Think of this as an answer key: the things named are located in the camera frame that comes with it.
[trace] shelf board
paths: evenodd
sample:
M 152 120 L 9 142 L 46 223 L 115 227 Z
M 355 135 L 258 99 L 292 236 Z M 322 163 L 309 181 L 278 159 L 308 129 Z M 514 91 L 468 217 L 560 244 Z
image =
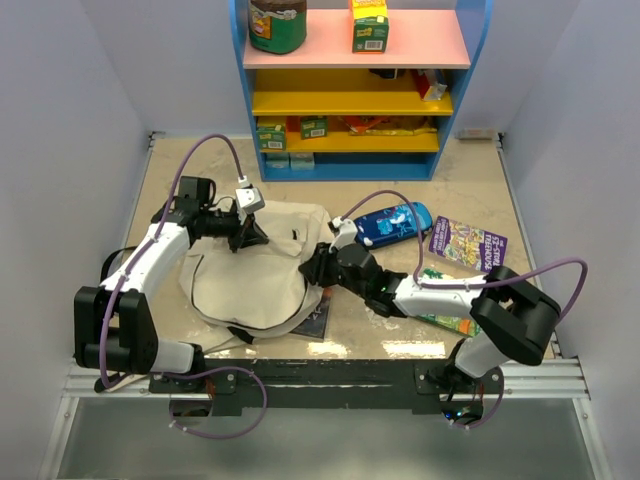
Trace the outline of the shelf board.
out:
M 469 68 L 455 10 L 389 10 L 389 42 L 382 54 L 352 53 L 348 9 L 309 10 L 307 39 L 286 55 L 253 48 L 247 35 L 244 68 Z
M 253 114 L 439 115 L 453 114 L 449 93 L 423 102 L 409 72 L 385 80 L 368 70 L 260 70 Z
M 272 118 L 276 123 L 285 123 L 284 117 Z M 367 152 L 437 152 L 438 135 L 426 133 L 416 136 L 370 136 L 349 135 L 347 126 L 336 117 L 329 122 L 329 135 L 303 140 L 299 131 L 287 132 L 287 152 L 291 153 L 367 153 Z M 264 153 L 278 150 L 263 149 Z
M 433 154 L 339 154 L 316 155 L 313 170 L 264 169 L 269 182 L 418 181 L 430 180 Z

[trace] book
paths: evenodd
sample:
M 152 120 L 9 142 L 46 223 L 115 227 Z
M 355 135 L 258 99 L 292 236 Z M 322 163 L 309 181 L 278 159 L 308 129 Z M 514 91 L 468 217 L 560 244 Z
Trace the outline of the book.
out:
M 425 268 L 422 273 L 431 279 L 453 279 L 452 276 L 431 268 Z M 435 325 L 436 327 L 444 328 L 445 330 L 449 330 L 450 332 L 458 333 L 466 337 L 475 337 L 482 331 L 476 321 L 471 318 L 447 317 L 445 315 L 420 315 L 417 318 L 424 320 L 431 325 Z
M 439 216 L 433 227 L 429 251 L 489 273 L 493 267 L 503 264 L 507 238 Z
M 304 321 L 294 328 L 291 333 L 303 337 L 324 340 L 329 320 L 329 305 L 331 304 L 331 288 L 325 288 L 322 299 L 313 312 Z

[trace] green jar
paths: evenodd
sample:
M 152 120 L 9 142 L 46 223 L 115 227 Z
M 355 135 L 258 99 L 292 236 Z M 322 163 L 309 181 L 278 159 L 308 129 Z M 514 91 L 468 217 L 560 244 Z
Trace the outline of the green jar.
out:
M 289 53 L 306 37 L 306 0 L 249 0 L 249 38 L 255 48 Z

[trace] glass panel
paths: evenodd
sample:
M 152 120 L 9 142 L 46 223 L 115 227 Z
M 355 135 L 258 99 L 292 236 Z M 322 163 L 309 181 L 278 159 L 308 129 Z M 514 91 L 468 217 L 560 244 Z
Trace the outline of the glass panel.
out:
M 230 431 L 256 413 L 201 427 Z M 470 433 L 440 416 L 393 410 L 272 409 L 254 432 L 230 441 L 168 424 L 166 399 L 84 399 L 60 478 L 594 478 L 570 400 L 507 400 Z

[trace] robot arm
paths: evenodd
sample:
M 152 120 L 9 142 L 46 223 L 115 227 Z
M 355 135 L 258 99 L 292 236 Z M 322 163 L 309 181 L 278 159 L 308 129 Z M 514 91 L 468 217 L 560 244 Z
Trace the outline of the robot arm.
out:
M 78 365 L 99 368 L 100 335 L 107 303 L 124 276 L 113 308 L 118 314 L 119 326 L 108 330 L 107 370 L 146 374 L 187 373 L 202 368 L 204 359 L 198 345 L 158 338 L 148 301 L 175 263 L 202 237 L 226 237 L 233 252 L 268 242 L 255 222 L 254 213 L 264 206 L 257 188 L 245 178 L 241 179 L 228 212 L 211 208 L 214 197 L 212 180 L 181 177 L 173 208 L 157 239 L 155 234 L 164 206 L 153 216 L 140 246 L 113 275 L 99 287 L 82 287 L 78 291 L 74 299 Z M 127 268 L 136 256 L 137 263 Z
M 331 244 L 319 244 L 300 266 L 311 284 L 340 285 L 364 299 L 379 315 L 409 317 L 425 314 L 473 318 L 482 328 L 463 340 L 449 359 L 449 368 L 436 379 L 445 388 L 461 379 L 473 382 L 508 360 L 539 365 L 544 357 L 560 306 L 528 282 L 499 288 L 470 290 L 465 285 L 516 277 L 507 267 L 494 267 L 486 276 L 456 281 L 425 279 L 425 283 L 459 283 L 459 289 L 441 290 L 417 285 L 407 273 L 383 270 L 364 246 L 353 243 L 356 230 L 350 220 L 335 219 Z

